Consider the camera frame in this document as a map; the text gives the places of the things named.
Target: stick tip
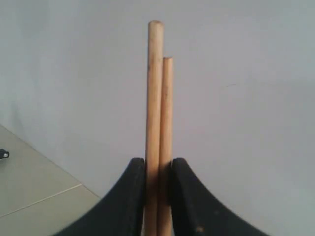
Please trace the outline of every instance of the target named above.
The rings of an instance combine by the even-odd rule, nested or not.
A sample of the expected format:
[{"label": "stick tip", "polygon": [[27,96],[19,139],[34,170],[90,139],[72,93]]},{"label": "stick tip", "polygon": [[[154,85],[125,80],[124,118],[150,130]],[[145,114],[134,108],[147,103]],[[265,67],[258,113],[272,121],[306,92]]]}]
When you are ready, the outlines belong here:
[{"label": "stick tip", "polygon": [[159,21],[159,20],[152,20],[149,22],[149,26],[150,25],[160,25],[160,26],[164,26],[163,22],[162,21]]}]

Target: black object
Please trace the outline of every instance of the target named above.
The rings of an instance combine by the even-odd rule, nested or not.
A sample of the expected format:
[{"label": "black object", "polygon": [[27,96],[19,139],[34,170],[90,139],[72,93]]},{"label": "black object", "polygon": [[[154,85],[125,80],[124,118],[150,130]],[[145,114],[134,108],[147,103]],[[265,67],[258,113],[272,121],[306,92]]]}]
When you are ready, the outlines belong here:
[{"label": "black object", "polygon": [[82,218],[55,236],[139,236],[145,164],[133,158],[110,192]]},{"label": "black object", "polygon": [[[134,158],[111,191],[55,236],[140,236],[145,163]],[[267,236],[220,203],[185,159],[173,160],[169,182],[175,236]]]},{"label": "black object", "polygon": [[173,160],[169,194],[176,236],[267,236],[220,203],[185,159]]},{"label": "black object", "polygon": [[4,149],[0,149],[0,160],[4,158],[8,158],[10,153]]}]

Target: tile floor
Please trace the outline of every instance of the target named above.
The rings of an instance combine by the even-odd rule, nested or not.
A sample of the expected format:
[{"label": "tile floor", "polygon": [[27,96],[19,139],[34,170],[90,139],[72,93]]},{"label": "tile floor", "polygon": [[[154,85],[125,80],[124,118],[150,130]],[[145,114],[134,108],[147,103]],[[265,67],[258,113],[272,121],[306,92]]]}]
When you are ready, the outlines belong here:
[{"label": "tile floor", "polygon": [[0,126],[0,235],[49,236],[64,228],[99,197]]}]

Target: wooden dowel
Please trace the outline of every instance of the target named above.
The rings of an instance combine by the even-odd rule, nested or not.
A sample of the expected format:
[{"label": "wooden dowel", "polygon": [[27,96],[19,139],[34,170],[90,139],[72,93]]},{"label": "wooden dowel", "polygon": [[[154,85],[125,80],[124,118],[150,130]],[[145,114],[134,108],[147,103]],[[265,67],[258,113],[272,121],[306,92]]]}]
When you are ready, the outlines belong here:
[{"label": "wooden dowel", "polygon": [[173,58],[163,59],[157,236],[171,236],[172,219],[168,202],[168,180],[173,139]]},{"label": "wooden dowel", "polygon": [[149,22],[146,128],[145,236],[157,235],[158,161],[161,115],[164,25]]}]

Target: gray wall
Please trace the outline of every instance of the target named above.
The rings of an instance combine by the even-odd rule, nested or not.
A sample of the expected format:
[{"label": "gray wall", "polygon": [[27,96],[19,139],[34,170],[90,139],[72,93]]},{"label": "gray wall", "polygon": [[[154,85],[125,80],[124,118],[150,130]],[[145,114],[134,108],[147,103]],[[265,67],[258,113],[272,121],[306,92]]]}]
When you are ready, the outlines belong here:
[{"label": "gray wall", "polygon": [[313,236],[314,15],[310,0],[0,0],[0,124],[104,195],[144,157],[160,19],[174,156],[255,226]]}]

